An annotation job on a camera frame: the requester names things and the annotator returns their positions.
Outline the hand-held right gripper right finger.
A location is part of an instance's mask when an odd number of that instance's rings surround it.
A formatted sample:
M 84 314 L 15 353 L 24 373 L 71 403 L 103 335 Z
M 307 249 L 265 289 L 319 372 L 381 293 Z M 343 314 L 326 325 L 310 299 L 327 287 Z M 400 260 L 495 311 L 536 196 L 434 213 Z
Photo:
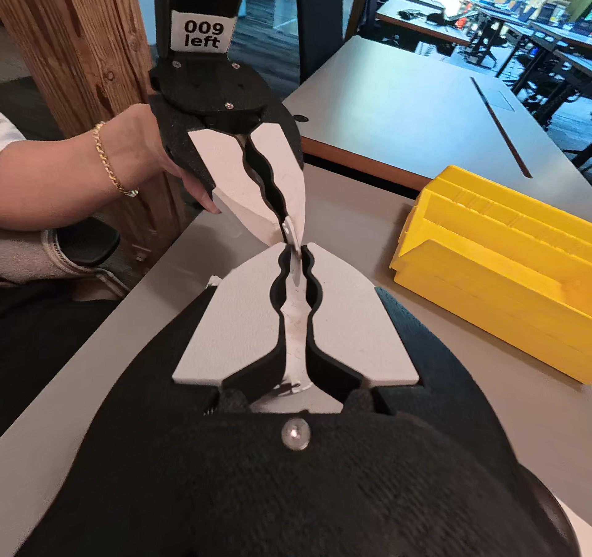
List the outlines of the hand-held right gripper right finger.
M 344 404 L 354 390 L 407 386 L 420 377 L 373 283 L 315 243 L 302 247 L 306 278 L 306 369 Z

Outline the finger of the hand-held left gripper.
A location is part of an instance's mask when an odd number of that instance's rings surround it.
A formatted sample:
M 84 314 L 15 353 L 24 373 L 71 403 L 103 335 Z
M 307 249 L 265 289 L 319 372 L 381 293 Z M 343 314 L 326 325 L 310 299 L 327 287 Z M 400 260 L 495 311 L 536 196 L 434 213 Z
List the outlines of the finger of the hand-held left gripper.
M 265 245 L 284 242 L 276 213 L 264 201 L 259 182 L 246 170 L 239 140 L 212 129 L 189 131 L 188 137 L 214 182 L 214 198 Z
M 303 170 L 277 123 L 262 123 L 252 132 L 256 151 L 270 166 L 272 184 L 283 199 L 284 216 L 289 216 L 297 242 L 302 244 L 306 223 L 306 185 Z

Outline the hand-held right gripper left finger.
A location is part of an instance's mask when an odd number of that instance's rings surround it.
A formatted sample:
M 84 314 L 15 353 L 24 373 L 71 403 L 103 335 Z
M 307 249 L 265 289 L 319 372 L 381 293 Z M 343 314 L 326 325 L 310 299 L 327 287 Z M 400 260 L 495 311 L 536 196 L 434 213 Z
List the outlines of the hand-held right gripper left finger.
M 276 244 L 218 286 L 175 368 L 177 384 L 236 389 L 249 403 L 281 384 L 286 369 L 286 279 L 291 251 Z

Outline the partly built puzzle ball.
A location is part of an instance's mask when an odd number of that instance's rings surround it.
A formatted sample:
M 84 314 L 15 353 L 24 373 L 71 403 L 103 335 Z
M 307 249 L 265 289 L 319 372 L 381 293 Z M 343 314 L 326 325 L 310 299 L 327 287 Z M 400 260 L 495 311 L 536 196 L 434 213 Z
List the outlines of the partly built puzzle ball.
M 286 342 L 286 368 L 281 384 L 274 389 L 278 397 L 303 392 L 312 386 L 306 367 L 307 324 L 310 306 L 306 301 L 306 283 L 286 284 L 286 301 L 281 308 Z

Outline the person's left forearm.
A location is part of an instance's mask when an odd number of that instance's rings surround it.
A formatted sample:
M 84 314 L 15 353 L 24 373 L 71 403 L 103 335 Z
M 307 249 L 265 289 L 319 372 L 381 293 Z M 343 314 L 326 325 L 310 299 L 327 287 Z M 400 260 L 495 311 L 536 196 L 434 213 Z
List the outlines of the person's left forearm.
M 122 195 L 89 131 L 1 151 L 1 228 L 37 231 L 84 219 Z

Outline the person's left hand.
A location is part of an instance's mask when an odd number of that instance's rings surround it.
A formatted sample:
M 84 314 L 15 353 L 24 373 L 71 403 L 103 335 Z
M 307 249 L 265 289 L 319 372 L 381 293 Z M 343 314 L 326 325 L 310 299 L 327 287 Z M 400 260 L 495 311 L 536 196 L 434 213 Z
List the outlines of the person's left hand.
M 148 104 L 132 105 L 95 129 L 95 137 L 104 167 L 120 191 L 130 194 L 158 174 L 169 173 L 181 179 L 206 211 L 221 213 L 199 179 L 177 166 L 167 154 L 158 121 Z

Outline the grey desk with wood edge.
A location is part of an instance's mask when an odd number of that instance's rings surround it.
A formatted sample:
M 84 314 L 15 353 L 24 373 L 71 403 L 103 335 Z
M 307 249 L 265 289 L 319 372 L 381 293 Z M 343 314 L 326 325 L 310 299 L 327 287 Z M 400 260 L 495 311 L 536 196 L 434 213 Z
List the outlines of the grey desk with wood edge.
M 454 165 L 591 220 L 591 186 L 499 79 L 356 36 L 284 105 L 311 156 L 413 191 Z

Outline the black pillar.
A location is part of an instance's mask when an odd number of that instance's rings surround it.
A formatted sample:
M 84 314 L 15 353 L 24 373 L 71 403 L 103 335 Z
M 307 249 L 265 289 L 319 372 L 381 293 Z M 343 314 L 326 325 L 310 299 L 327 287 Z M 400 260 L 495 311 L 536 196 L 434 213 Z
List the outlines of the black pillar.
M 343 45 L 343 0 L 297 0 L 300 84 Z

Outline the yellow plastic bin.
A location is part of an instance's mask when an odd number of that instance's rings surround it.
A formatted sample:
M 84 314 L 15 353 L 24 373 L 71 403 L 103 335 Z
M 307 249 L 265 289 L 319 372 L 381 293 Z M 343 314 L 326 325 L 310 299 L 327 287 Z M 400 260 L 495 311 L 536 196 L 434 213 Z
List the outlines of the yellow plastic bin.
M 418 195 L 394 281 L 591 384 L 591 223 L 457 166 Z

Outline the black-legged work table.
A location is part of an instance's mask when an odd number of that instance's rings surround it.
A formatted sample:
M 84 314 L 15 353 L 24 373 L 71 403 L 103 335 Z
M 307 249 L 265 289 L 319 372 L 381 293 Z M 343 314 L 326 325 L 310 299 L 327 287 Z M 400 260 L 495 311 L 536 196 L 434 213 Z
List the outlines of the black-legged work table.
M 458 17 L 450 19 L 435 8 L 408 0 L 386 0 L 375 19 L 380 22 L 381 42 L 408 52 L 415 52 L 424 43 L 441 55 L 451 56 L 457 47 L 468 47 L 471 42 L 456 27 Z

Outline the person's black pants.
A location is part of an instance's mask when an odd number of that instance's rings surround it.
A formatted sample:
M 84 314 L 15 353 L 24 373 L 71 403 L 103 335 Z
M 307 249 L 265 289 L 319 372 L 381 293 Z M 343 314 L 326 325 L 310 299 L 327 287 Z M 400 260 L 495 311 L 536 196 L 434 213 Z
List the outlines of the person's black pants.
M 1 434 L 119 303 L 78 301 L 62 280 L 1 288 Z

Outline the person's white shirt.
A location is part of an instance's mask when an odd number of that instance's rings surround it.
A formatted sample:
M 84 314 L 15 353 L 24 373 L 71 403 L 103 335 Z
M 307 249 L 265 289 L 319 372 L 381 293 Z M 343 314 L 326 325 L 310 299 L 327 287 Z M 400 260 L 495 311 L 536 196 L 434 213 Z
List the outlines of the person's white shirt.
M 3 113 L 0 113 L 0 150 L 1 152 L 10 144 L 25 141 L 25 136 Z

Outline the grey jacket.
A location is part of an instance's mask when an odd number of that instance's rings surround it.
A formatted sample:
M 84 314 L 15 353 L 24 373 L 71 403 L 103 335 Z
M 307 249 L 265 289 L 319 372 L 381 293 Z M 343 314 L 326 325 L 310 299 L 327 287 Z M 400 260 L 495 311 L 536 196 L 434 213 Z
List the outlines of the grey jacket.
M 120 240 L 117 230 L 95 218 L 38 232 L 2 229 L 1 288 L 48 281 L 66 285 L 75 301 L 119 301 L 129 288 L 102 265 Z

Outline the wooden post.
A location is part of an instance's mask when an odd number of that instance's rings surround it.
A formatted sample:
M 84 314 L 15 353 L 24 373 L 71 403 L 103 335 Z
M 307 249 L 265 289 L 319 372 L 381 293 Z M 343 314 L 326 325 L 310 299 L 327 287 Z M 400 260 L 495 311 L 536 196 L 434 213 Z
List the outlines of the wooden post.
M 68 139 L 147 104 L 152 63 L 138 0 L 1 0 L 1 21 Z M 124 250 L 145 267 L 189 222 L 179 187 L 165 173 L 99 211 L 109 213 Z

